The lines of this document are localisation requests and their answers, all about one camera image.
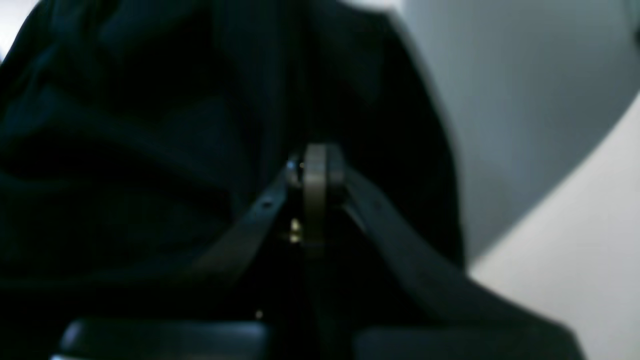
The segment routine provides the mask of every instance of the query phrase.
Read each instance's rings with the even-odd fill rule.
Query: black fabric
[[[463,264],[451,152],[386,16],[335,0],[40,1],[0,65],[0,276],[195,257],[308,141],[339,143]]]

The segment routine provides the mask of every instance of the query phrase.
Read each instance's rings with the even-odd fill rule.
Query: dark cloth
[[[0,277],[197,256],[307,142],[339,143],[462,265],[451,152],[387,16],[43,0],[0,66]]]

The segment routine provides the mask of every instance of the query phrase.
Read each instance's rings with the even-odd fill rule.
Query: white wall
[[[496,292],[570,325],[591,360],[640,359],[639,140],[640,97],[472,269]]]
[[[640,85],[622,0],[404,0],[458,151],[467,252],[524,216]]]
[[[24,19],[38,0],[0,0],[0,59],[4,59]]]

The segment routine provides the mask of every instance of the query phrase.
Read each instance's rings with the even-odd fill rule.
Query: gray surface
[[[627,10],[622,0],[404,0],[455,146],[472,259],[630,104],[640,57]]]

